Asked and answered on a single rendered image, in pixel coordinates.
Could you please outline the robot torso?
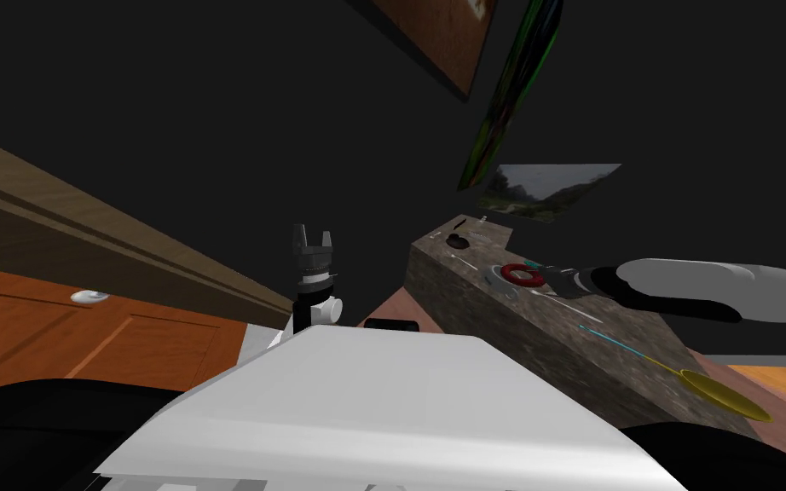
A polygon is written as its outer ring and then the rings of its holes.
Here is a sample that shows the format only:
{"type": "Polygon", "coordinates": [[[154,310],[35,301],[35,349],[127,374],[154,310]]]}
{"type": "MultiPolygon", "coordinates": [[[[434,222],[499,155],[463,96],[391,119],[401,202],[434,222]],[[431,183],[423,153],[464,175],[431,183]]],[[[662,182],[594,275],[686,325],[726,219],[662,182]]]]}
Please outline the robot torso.
{"type": "Polygon", "coordinates": [[[478,338],[351,326],[313,326],[178,396],[98,471],[268,491],[686,491],[478,338]]]}

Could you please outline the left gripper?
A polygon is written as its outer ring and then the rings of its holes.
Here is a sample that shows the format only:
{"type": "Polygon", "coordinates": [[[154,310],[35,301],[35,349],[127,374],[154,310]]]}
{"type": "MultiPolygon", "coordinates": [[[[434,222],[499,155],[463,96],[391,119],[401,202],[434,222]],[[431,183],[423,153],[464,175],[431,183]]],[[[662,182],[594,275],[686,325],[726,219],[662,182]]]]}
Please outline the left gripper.
{"type": "Polygon", "coordinates": [[[325,230],[322,232],[321,245],[308,245],[304,224],[293,225],[292,245],[300,274],[323,274],[332,264],[332,238],[325,230]]]}

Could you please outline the orange-brown wooden door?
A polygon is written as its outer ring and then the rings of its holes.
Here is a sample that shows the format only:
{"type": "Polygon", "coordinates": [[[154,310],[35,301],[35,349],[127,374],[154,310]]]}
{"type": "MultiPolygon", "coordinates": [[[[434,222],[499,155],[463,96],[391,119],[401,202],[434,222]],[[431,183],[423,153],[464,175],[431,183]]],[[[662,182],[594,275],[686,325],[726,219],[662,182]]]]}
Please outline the orange-brown wooden door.
{"type": "Polygon", "coordinates": [[[186,391],[233,367],[246,324],[0,272],[0,386],[94,379],[186,391]]]}

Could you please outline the mottled grey-brown stone table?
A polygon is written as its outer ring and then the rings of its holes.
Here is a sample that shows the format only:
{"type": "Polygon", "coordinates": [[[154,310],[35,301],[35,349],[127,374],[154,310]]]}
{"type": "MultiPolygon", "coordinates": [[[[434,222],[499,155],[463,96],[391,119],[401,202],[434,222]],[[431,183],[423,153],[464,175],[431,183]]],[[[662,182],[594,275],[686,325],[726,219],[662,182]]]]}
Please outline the mottled grey-brown stone table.
{"type": "Polygon", "coordinates": [[[405,289],[444,332],[491,344],[615,427],[684,421],[754,435],[744,417],[710,404],[672,373],[579,328],[602,332],[672,369],[701,373],[692,353],[658,315],[627,311],[605,297],[560,299],[602,321],[597,323],[525,288],[519,287],[516,301],[494,292],[483,273],[519,260],[506,249],[510,234],[493,223],[477,226],[469,217],[445,222],[410,246],[405,289]],[[446,245],[452,233],[471,246],[455,250],[446,245]]]}

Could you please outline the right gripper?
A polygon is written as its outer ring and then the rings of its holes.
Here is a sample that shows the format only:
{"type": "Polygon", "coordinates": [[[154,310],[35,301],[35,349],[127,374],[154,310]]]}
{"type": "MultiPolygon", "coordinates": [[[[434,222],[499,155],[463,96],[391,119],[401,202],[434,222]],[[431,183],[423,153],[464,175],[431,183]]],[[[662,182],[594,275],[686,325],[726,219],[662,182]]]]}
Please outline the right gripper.
{"type": "Polygon", "coordinates": [[[556,296],[576,299],[594,295],[590,278],[592,269],[572,269],[558,266],[542,266],[541,277],[556,296]]]}

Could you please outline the brown framed wall picture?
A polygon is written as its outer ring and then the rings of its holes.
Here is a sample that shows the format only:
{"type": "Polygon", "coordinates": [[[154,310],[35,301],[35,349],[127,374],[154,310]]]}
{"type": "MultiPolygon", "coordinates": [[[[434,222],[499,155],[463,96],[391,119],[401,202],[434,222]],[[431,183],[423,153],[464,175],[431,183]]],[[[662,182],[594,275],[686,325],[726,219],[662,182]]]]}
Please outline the brown framed wall picture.
{"type": "Polygon", "coordinates": [[[498,0],[344,0],[457,100],[466,102],[498,0]]]}

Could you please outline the grey round dish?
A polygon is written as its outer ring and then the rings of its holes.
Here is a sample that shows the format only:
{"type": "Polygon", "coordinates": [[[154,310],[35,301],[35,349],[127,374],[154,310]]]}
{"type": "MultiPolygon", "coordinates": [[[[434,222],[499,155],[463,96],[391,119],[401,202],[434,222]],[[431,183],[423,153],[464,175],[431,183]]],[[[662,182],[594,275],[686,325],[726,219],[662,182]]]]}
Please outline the grey round dish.
{"type": "Polygon", "coordinates": [[[489,287],[494,291],[504,296],[507,300],[516,301],[519,297],[519,287],[506,280],[501,274],[500,265],[489,266],[483,279],[488,283],[489,287]]]}

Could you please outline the long white thin stick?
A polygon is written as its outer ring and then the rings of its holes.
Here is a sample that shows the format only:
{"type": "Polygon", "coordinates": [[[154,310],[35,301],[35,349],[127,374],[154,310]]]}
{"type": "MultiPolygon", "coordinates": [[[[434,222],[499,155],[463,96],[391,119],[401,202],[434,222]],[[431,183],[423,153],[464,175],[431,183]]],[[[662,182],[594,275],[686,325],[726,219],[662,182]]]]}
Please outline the long white thin stick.
{"type": "Polygon", "coordinates": [[[579,309],[576,309],[575,307],[573,307],[571,305],[568,305],[567,303],[559,300],[558,296],[556,296],[555,294],[552,294],[550,292],[547,292],[547,293],[539,292],[539,291],[535,291],[535,290],[530,290],[530,292],[532,294],[534,294],[535,296],[546,297],[546,299],[549,299],[549,300],[553,301],[554,303],[557,303],[557,304],[565,307],[566,309],[569,309],[569,310],[577,313],[578,315],[583,316],[584,318],[586,318],[586,319],[588,319],[590,321],[594,321],[594,322],[597,322],[597,323],[602,323],[602,321],[600,319],[596,318],[595,316],[589,315],[588,313],[583,312],[583,311],[581,311],[579,309]]]}

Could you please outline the green wall picture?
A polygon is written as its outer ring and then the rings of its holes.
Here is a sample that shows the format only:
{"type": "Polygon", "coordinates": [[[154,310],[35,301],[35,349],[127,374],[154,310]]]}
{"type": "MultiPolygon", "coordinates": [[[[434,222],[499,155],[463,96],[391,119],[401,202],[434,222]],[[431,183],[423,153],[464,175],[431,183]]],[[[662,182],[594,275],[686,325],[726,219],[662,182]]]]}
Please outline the green wall picture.
{"type": "Polygon", "coordinates": [[[529,0],[460,176],[459,191],[476,186],[488,174],[514,114],[529,93],[558,35],[563,5],[564,0],[529,0]]]}

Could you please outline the landscape wall picture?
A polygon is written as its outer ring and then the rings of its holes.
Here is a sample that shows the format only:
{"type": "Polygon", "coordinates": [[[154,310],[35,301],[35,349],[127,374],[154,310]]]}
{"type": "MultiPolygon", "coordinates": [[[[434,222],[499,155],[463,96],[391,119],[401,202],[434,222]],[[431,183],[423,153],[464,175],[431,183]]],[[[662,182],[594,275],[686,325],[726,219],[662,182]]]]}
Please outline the landscape wall picture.
{"type": "Polygon", "coordinates": [[[552,222],[599,186],[618,164],[500,165],[477,206],[552,222]]]}

